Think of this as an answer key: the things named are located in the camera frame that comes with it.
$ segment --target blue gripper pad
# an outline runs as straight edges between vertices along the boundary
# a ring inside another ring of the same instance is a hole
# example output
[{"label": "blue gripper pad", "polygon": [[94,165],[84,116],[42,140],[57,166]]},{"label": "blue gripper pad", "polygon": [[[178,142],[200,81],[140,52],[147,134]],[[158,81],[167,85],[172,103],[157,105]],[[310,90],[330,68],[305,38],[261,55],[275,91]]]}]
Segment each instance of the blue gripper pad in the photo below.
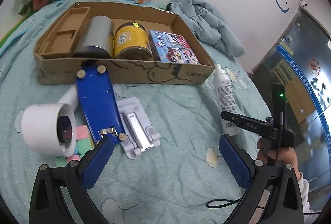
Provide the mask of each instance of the blue gripper pad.
[{"label": "blue gripper pad", "polygon": [[84,190],[94,187],[114,151],[114,143],[110,136],[111,134],[105,135],[93,150],[85,153],[79,162],[78,177],[81,179]]},{"label": "blue gripper pad", "polygon": [[227,134],[219,139],[218,148],[238,186],[248,190],[255,174],[253,159],[245,150],[240,149]]},{"label": "blue gripper pad", "polygon": [[[101,140],[103,129],[115,127],[118,134],[125,133],[108,72],[99,73],[97,67],[83,68],[85,77],[77,78],[79,102],[94,142]],[[119,143],[117,136],[111,137],[114,145]]]}]

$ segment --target white sleeve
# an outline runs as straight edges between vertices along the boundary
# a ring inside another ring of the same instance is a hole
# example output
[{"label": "white sleeve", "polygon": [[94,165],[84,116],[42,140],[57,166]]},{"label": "white sleeve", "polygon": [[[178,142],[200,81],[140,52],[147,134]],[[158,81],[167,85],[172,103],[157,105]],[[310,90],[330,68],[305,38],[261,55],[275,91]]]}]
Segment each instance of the white sleeve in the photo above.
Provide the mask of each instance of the white sleeve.
[{"label": "white sleeve", "polygon": [[[301,199],[302,199],[302,207],[304,213],[314,213],[313,210],[310,210],[309,202],[308,202],[308,192],[309,192],[309,183],[306,179],[303,178],[303,174],[301,174],[301,178],[298,181]],[[303,215],[303,222],[304,224],[312,224],[318,215]]]}]

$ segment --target yellow canister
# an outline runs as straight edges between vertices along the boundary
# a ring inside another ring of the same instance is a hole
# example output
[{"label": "yellow canister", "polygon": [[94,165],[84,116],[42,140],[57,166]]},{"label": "yellow canister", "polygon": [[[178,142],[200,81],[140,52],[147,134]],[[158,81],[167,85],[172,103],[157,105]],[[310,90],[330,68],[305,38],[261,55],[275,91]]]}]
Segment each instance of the yellow canister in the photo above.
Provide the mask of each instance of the yellow canister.
[{"label": "yellow canister", "polygon": [[114,58],[152,61],[153,54],[145,28],[136,22],[121,25],[114,37]]}]

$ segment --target human hand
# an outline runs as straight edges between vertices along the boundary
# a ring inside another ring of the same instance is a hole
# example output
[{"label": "human hand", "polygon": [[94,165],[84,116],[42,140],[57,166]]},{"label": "human hand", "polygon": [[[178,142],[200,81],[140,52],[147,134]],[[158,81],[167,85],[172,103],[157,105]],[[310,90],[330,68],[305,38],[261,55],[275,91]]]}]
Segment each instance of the human hand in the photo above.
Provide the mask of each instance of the human hand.
[{"label": "human hand", "polygon": [[[268,155],[266,153],[264,153],[263,148],[262,148],[261,139],[258,140],[257,149],[259,149],[257,159],[261,160],[264,164],[267,164],[268,156],[272,159],[276,159],[277,150],[276,149],[270,150],[268,152]],[[279,153],[278,153],[278,156],[277,156],[277,160],[278,159],[284,161],[285,163],[292,164],[292,166],[294,168],[294,171],[295,171],[295,175],[297,176],[297,180],[299,181],[299,179],[301,178],[301,174],[300,174],[299,169],[297,167],[297,154],[295,153],[294,149],[291,148],[291,147],[288,147],[288,148],[281,147],[279,149]]]}]

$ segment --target white spray bottle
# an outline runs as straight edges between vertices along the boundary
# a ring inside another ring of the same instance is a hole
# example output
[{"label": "white spray bottle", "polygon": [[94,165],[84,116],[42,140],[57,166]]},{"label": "white spray bottle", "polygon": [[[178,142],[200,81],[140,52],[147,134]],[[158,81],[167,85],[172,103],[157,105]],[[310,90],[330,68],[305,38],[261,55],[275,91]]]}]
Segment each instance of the white spray bottle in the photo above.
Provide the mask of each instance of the white spray bottle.
[{"label": "white spray bottle", "polygon": [[[215,69],[216,72],[214,73],[214,88],[220,116],[222,111],[228,111],[236,114],[237,107],[233,95],[231,80],[226,74],[226,71],[222,70],[221,65],[216,64]],[[221,118],[221,124],[223,134],[229,134],[232,136],[239,133],[239,128],[234,123]]]}]

